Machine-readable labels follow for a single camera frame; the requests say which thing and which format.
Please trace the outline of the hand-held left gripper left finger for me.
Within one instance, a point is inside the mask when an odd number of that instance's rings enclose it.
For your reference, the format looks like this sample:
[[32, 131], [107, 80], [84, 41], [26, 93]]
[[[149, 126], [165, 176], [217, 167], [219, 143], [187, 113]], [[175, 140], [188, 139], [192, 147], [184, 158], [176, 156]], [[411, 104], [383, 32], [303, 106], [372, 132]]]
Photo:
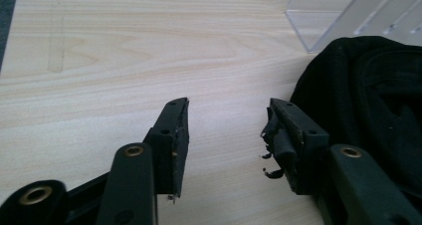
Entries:
[[152, 149], [157, 194], [172, 200], [181, 196], [189, 146], [188, 98], [168, 102], [144, 142]]

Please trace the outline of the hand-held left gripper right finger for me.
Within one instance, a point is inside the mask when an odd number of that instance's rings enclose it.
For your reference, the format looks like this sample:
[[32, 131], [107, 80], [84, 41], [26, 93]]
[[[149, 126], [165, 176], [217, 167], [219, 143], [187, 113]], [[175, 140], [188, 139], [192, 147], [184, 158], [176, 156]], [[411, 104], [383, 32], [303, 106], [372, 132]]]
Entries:
[[267, 154], [280, 167], [264, 174], [271, 179], [285, 176], [293, 192], [314, 195], [318, 174], [329, 142], [328, 133], [293, 103], [270, 99], [268, 122], [261, 132]]

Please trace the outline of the black cloth garment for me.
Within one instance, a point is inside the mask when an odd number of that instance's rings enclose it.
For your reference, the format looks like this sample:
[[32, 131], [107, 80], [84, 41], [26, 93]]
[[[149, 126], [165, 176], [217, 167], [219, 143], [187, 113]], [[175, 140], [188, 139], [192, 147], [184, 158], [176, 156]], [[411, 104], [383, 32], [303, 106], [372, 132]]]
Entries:
[[375, 36], [336, 39], [307, 66], [291, 102], [331, 142], [365, 149], [422, 201], [422, 47]]

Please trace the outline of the clear acrylic rack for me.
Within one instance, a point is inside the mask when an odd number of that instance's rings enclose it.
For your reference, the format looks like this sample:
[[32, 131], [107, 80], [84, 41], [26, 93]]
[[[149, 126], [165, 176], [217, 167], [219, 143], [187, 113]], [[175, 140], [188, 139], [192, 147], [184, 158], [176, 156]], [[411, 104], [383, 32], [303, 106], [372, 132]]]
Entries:
[[289, 0], [286, 16], [310, 53], [343, 37], [422, 46], [422, 0]]

